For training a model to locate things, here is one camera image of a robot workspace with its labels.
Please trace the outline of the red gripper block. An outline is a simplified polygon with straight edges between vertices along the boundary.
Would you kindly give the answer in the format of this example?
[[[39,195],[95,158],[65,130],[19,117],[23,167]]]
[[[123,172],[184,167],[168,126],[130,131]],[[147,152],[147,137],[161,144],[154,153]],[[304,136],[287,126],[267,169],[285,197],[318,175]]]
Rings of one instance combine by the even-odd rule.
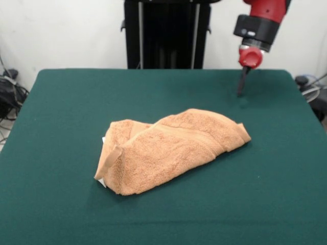
[[[237,88],[237,96],[242,95],[245,80],[251,69],[258,68],[264,56],[264,51],[256,46],[240,45],[239,47],[239,64],[243,67],[240,81]]]

